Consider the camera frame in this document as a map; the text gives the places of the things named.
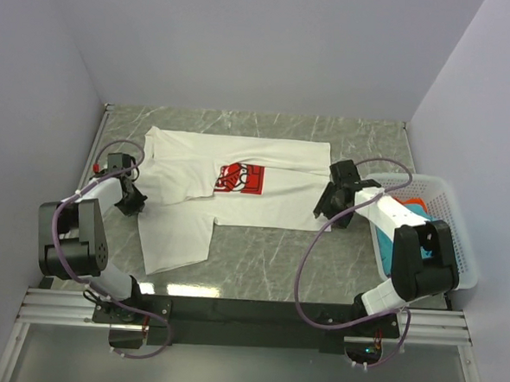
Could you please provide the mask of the white red-print t-shirt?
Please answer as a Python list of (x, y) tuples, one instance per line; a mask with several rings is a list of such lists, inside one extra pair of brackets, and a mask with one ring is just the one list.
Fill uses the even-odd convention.
[(318, 231), (329, 143), (153, 127), (137, 187), (146, 275), (207, 261), (215, 226)]

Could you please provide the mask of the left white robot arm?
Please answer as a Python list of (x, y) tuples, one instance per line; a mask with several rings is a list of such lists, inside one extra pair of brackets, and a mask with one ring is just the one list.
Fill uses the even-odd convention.
[(136, 158), (112, 153), (107, 165), (93, 166), (91, 189), (75, 201), (40, 205), (38, 214), (38, 265), (45, 277), (62, 281), (71, 272), (86, 286), (83, 297), (118, 323), (137, 322), (144, 304), (136, 278), (109, 261), (104, 216), (113, 208), (122, 215), (138, 216), (147, 197), (135, 186), (140, 173)]

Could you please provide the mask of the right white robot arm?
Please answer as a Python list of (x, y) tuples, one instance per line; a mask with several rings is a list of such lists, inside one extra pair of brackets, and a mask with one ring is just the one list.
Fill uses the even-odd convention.
[(383, 283), (355, 297), (350, 314), (352, 330), (368, 335), (379, 327), (379, 313), (453, 290), (460, 273), (449, 225), (411, 210), (392, 196), (412, 184), (412, 172), (405, 169), (406, 182), (386, 187), (373, 178), (363, 179), (358, 166), (352, 160), (330, 165), (330, 182), (313, 214), (341, 228), (358, 214), (385, 239), (390, 272)]

